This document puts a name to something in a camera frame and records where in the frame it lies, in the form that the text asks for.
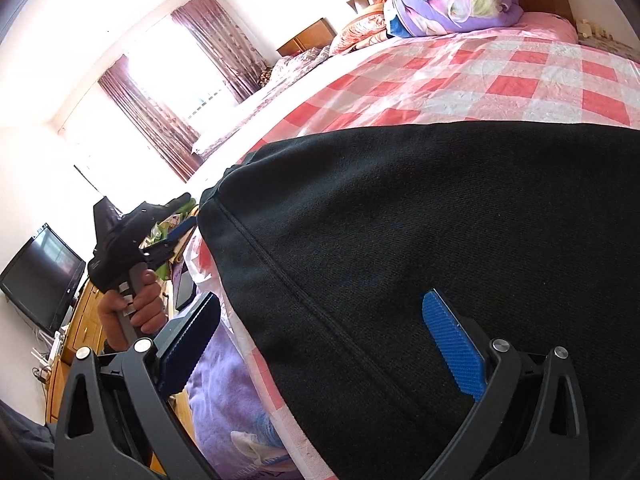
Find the black pants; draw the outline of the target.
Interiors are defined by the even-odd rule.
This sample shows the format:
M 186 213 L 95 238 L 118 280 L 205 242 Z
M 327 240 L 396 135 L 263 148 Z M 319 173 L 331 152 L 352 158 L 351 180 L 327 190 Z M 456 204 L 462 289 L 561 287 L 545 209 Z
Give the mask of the black pants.
M 341 479 L 416 479 L 472 408 L 437 290 L 523 351 L 570 352 L 590 474 L 639 474 L 639 135 L 453 122 L 271 143 L 201 198 L 224 291 Z

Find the folded colourful blanket stack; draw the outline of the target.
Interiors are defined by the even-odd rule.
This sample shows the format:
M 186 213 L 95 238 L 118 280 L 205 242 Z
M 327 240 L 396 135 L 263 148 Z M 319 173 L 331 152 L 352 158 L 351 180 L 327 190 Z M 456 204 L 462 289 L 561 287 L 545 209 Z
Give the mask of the folded colourful blanket stack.
M 175 229 L 178 224 L 186 220 L 189 217 L 195 217 L 198 213 L 198 206 L 196 206 L 194 198 L 192 198 L 192 203 L 182 207 L 176 214 L 166 218 L 165 220 L 160 220 L 155 222 L 152 225 L 152 229 L 149 232 L 149 235 L 145 237 L 143 242 L 140 245 L 142 252 L 146 255 L 146 248 L 151 246 L 152 244 L 163 240 L 170 231 Z M 177 265 L 177 262 L 180 260 L 181 255 L 186 247 L 186 242 L 189 240 L 191 233 L 186 234 L 178 243 L 178 246 L 175 250 L 174 256 L 165 262 L 160 268 L 151 268 L 155 271 L 157 277 L 163 281 L 171 280 L 171 273 L 174 270 L 174 267 Z

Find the maroon curtain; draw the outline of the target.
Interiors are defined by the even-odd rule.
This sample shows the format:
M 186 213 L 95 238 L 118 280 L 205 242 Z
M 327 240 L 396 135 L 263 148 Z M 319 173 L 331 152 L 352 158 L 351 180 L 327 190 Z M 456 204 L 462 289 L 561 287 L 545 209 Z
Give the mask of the maroon curtain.
M 104 93 L 183 181 L 189 181 L 203 165 L 192 152 L 198 133 L 168 106 L 146 96 L 129 73 L 129 58 L 122 55 L 98 79 Z
M 267 62 L 217 0 L 190 0 L 170 16 L 190 32 L 238 102 L 260 89 Z

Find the black flat television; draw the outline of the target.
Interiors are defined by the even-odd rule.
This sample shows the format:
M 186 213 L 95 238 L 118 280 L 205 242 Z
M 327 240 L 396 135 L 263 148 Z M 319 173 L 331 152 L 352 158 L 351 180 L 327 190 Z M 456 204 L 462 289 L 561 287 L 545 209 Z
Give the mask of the black flat television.
M 84 275 L 86 263 L 47 224 L 1 273 L 1 290 L 40 330 L 53 336 Z

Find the wooden tv cabinet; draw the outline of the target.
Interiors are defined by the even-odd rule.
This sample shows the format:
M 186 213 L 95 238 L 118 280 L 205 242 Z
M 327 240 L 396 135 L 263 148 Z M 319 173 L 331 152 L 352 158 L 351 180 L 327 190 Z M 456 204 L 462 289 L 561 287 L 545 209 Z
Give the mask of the wooden tv cabinet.
M 49 424 L 58 421 L 66 380 L 76 352 L 82 347 L 88 347 L 94 352 L 103 348 L 105 336 L 98 315 L 98 304 L 102 296 L 102 292 L 90 281 L 82 289 L 70 327 L 62 341 L 61 353 L 53 361 L 46 385 L 44 421 Z

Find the wooden nightstand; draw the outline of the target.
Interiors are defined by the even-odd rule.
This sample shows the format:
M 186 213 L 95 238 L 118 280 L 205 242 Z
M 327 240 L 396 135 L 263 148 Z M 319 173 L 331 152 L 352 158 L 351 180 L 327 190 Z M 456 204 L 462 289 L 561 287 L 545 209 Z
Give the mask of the wooden nightstand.
M 336 33 L 331 24 L 325 18 L 319 18 L 285 44 L 282 44 L 281 47 L 278 47 L 277 52 L 281 56 L 288 56 L 298 55 L 312 48 L 322 49 L 328 46 L 335 36 Z

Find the orange floral pillow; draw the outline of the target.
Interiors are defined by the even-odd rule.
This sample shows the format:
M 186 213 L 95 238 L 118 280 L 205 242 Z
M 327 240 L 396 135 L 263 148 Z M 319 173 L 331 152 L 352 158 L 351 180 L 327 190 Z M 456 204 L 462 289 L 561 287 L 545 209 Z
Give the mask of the orange floral pillow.
M 382 11 L 371 11 L 358 15 L 345 25 L 330 45 L 330 55 L 346 53 L 363 41 L 386 31 Z

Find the pink checkered bed sheet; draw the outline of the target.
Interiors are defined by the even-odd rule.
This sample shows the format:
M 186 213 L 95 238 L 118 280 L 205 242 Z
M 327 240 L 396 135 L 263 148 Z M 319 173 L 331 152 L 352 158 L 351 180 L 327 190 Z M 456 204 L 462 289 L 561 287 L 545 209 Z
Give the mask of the pink checkered bed sheet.
M 314 134 L 453 122 L 589 124 L 639 134 L 639 67 L 548 30 L 390 40 L 294 108 L 245 160 L 268 144 Z M 295 469 L 306 479 L 341 479 L 286 406 L 216 271 L 232 340 Z

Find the purple floral folded quilt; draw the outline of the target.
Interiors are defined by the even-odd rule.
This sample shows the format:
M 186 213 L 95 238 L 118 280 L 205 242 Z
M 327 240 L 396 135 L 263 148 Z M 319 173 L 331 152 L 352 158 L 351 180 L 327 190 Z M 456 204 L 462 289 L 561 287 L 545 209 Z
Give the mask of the purple floral folded quilt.
M 385 0 L 386 34 L 412 38 L 511 27 L 524 14 L 520 0 Z

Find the patterned bedside table cover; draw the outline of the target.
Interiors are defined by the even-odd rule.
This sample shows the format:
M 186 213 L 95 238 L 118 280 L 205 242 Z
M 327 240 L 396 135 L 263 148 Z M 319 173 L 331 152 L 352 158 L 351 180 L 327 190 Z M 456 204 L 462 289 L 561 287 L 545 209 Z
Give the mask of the patterned bedside table cover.
M 613 53 L 636 63 L 640 62 L 638 49 L 617 41 L 600 25 L 593 24 L 587 20 L 579 20 L 576 22 L 576 30 L 578 33 L 578 42 L 583 46 Z

